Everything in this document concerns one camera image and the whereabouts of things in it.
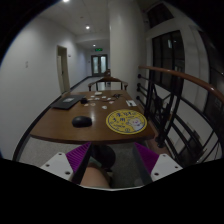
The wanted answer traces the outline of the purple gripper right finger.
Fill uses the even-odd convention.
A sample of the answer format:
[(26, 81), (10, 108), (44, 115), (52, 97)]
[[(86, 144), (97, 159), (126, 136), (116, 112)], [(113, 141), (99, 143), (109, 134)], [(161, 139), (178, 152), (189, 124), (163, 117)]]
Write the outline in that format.
[(136, 143), (135, 147), (152, 181), (157, 181), (182, 169), (168, 154), (157, 154), (139, 143)]

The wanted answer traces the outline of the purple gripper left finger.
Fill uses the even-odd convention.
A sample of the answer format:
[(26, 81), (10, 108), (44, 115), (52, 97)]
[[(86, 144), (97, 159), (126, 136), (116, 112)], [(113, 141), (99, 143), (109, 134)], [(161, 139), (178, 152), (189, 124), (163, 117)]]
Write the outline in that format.
[(65, 180), (81, 180), (91, 154), (91, 143), (85, 143), (68, 153), (58, 152), (41, 168)]

